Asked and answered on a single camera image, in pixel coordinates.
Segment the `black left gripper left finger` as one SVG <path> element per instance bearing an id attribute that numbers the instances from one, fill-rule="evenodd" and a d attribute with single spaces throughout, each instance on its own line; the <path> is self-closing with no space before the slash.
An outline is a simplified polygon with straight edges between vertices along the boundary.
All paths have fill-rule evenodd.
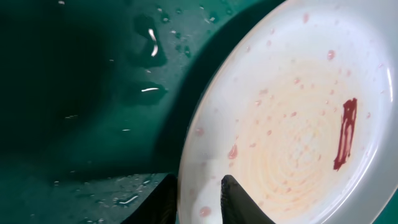
<path id="1" fill-rule="evenodd" d="M 177 178 L 167 174 L 140 206 L 121 224 L 175 224 Z"/>

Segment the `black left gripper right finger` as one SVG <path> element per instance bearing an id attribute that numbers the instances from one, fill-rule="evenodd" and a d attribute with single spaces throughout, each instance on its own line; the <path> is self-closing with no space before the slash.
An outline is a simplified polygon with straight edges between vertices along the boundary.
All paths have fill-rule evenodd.
<path id="1" fill-rule="evenodd" d="M 221 180 L 223 224 L 275 224 L 232 175 Z"/>

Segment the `light blue plate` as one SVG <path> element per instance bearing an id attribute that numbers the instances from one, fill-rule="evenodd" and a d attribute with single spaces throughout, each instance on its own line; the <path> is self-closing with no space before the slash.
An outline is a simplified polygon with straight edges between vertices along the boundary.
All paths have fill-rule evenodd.
<path id="1" fill-rule="evenodd" d="M 289 0 L 230 53 L 192 120 L 180 223 L 221 223 L 232 175 L 276 223 L 372 223 L 397 189 L 397 1 Z"/>

